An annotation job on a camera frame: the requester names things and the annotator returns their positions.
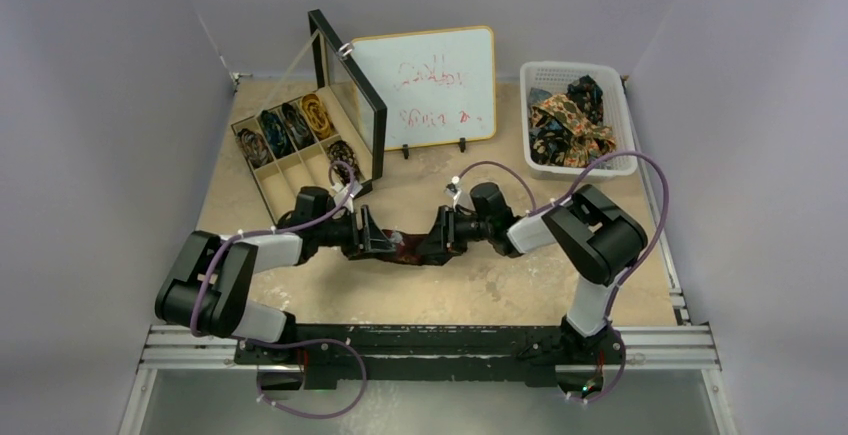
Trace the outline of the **dark red patterned tie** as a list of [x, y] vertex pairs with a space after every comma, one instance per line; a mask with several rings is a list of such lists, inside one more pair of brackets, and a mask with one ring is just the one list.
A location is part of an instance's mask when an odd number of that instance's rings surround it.
[[408, 234], [399, 231], [390, 233], [390, 241], [393, 248], [385, 253], [350, 253], [346, 254], [348, 260], [377, 260], [385, 263], [409, 266], [423, 266], [424, 260], [417, 253], [418, 247], [425, 240], [423, 234]]

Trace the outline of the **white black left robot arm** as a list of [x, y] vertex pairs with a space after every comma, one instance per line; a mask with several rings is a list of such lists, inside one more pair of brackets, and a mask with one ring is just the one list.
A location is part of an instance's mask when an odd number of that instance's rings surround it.
[[197, 230], [184, 242], [157, 294], [154, 312], [195, 336], [252, 339], [272, 363], [297, 354], [298, 337], [287, 328], [292, 315], [250, 301], [255, 274], [306, 263], [322, 247], [336, 247], [349, 260], [393, 257], [397, 245], [370, 216], [353, 210], [347, 193], [331, 195], [307, 186], [288, 219], [271, 229], [228, 237]]

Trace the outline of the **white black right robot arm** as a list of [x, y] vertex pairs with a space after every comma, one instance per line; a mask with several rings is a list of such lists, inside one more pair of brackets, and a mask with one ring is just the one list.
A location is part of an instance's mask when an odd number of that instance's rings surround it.
[[439, 208], [434, 226], [415, 246], [414, 259], [423, 265], [444, 265], [478, 241], [510, 258], [558, 245], [579, 275], [563, 318], [561, 347], [576, 362], [596, 354], [599, 335], [610, 327], [608, 305], [614, 287], [648, 248], [642, 226], [592, 185], [525, 217], [513, 213], [493, 182], [472, 188], [470, 201], [470, 211], [459, 205]]

